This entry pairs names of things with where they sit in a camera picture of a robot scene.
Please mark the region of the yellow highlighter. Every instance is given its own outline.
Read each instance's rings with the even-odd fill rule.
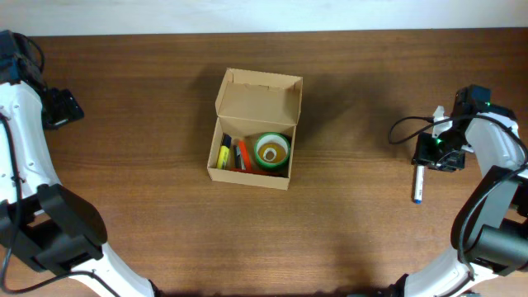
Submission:
[[[218,154],[218,161],[216,167],[218,169],[225,169],[229,159],[229,148],[231,147],[231,136],[224,134],[222,139],[222,146],[220,147],[220,153]]]

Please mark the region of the open box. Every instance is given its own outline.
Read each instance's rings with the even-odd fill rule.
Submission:
[[[218,118],[207,163],[213,181],[288,189],[302,87],[301,77],[228,68],[216,98]],[[240,139],[246,142],[252,168],[260,169],[253,148],[266,132],[283,134],[290,141],[290,158],[278,172],[280,177],[230,171],[234,168],[233,144],[237,145]],[[225,169],[217,169],[224,133],[232,138],[229,160]]]

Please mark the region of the black cap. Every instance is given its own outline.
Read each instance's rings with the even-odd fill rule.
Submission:
[[[224,139],[222,140],[222,145],[226,147],[231,147],[231,136],[224,134]]]

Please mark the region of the white wall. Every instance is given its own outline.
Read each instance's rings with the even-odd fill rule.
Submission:
[[[0,0],[0,29],[105,35],[528,26],[528,0]]]

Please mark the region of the box lid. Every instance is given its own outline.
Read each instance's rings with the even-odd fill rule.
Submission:
[[[297,125],[302,86],[302,77],[228,68],[216,98],[216,113]]]

